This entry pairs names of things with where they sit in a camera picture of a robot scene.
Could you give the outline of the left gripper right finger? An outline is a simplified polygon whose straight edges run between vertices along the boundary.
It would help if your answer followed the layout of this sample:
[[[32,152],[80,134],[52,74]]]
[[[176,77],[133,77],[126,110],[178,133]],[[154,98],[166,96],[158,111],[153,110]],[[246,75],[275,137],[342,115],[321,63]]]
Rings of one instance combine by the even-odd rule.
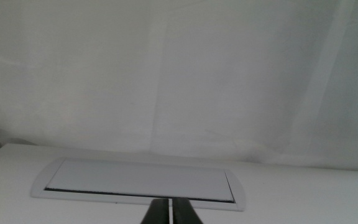
[[[203,224],[188,198],[173,198],[172,208],[174,224]]]

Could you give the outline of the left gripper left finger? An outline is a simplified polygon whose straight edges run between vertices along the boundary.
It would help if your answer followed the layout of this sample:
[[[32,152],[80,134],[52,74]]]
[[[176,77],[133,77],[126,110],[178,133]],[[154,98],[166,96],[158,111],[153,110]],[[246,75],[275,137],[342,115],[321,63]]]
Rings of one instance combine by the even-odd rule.
[[[141,221],[141,224],[169,224],[168,199],[153,199]]]

